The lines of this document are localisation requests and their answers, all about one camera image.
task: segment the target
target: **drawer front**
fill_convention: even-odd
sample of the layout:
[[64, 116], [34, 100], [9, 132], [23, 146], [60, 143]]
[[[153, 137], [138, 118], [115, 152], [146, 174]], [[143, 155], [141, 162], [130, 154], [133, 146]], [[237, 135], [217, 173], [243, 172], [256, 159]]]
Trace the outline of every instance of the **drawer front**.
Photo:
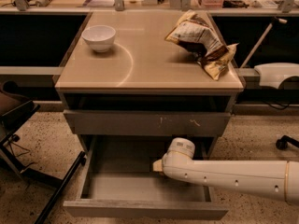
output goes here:
[[76, 134], [221, 136], [230, 113], [65, 110]]
[[97, 137], [78, 196], [64, 207], [74, 217], [221, 219], [228, 208], [212, 202], [212, 189], [152, 172], [170, 142], [166, 137]]

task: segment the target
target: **black object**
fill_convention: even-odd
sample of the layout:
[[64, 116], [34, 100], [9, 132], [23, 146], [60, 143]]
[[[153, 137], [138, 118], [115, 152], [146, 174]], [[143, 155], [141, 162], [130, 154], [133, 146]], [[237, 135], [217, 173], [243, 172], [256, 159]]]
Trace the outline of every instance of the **black object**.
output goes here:
[[24, 166], [14, 155], [5, 147], [5, 143], [10, 140], [17, 142], [19, 136], [15, 134], [16, 131], [40, 108], [40, 105], [34, 104], [33, 101], [27, 97], [15, 93], [18, 89], [16, 83], [9, 81], [0, 86], [0, 155], [8, 164], [8, 166], [20, 177], [32, 178], [36, 181], [42, 182], [56, 188], [56, 191], [50, 198], [48, 204], [37, 219], [36, 223], [43, 223], [50, 213], [52, 207], [55, 205], [60, 194], [63, 192], [65, 186], [69, 182], [72, 175], [77, 170], [79, 164], [85, 164], [85, 153], [80, 152], [74, 161], [71, 168], [68, 170], [64, 179], [46, 175], [36, 170]]
[[283, 135], [282, 138], [277, 140], [276, 146], [280, 150], [285, 150], [288, 147], [288, 143], [299, 147], [299, 142], [287, 135]]

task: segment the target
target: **cabinet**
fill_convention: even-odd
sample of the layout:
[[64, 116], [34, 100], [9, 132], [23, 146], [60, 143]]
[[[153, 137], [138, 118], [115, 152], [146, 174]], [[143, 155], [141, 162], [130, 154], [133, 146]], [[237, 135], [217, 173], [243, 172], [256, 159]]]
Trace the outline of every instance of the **cabinet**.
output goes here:
[[[75, 216], [220, 219], [226, 207], [211, 189], [161, 177], [150, 166], [174, 136], [212, 152], [243, 90], [235, 69], [212, 80], [183, 48], [164, 41], [183, 14], [175, 10], [98, 10], [88, 26], [116, 31], [114, 46], [95, 53], [80, 39], [56, 83], [64, 115], [88, 152]], [[200, 15], [212, 26], [205, 12]]]

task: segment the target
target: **drawer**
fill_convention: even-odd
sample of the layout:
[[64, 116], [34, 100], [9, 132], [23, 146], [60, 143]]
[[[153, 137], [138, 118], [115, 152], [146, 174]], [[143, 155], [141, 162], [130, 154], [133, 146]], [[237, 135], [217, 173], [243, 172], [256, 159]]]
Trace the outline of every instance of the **drawer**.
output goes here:
[[77, 198], [64, 208], [74, 217], [221, 219], [228, 209], [212, 202], [213, 189], [152, 172], [171, 140], [95, 136]]
[[231, 116], [218, 112], [65, 110], [75, 134], [221, 136]]

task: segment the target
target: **terrazzo floor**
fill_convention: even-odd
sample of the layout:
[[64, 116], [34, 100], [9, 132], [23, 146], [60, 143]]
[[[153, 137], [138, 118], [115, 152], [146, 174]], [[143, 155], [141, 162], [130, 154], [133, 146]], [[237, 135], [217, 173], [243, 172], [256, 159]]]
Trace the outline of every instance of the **terrazzo floor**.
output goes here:
[[[287, 134], [299, 138], [299, 117], [296, 116], [232, 116], [224, 135], [218, 140], [213, 160], [292, 160], [299, 161], [299, 149], [289, 146], [280, 151], [277, 138]], [[19, 145], [31, 150], [19, 159], [31, 167], [59, 178], [81, 151], [61, 112], [37, 112], [18, 131]], [[15, 154], [22, 150], [14, 147]], [[79, 166], [63, 196], [55, 204], [45, 223], [105, 224], [197, 224], [197, 223], [299, 223], [298, 206], [253, 197], [223, 189], [215, 189], [216, 203], [229, 206], [220, 221], [172, 219], [81, 218], [70, 216], [63, 208], [64, 200], [75, 200], [83, 168]], [[0, 167], [0, 223], [34, 223], [53, 189], [32, 182], [27, 186], [7, 169]]]

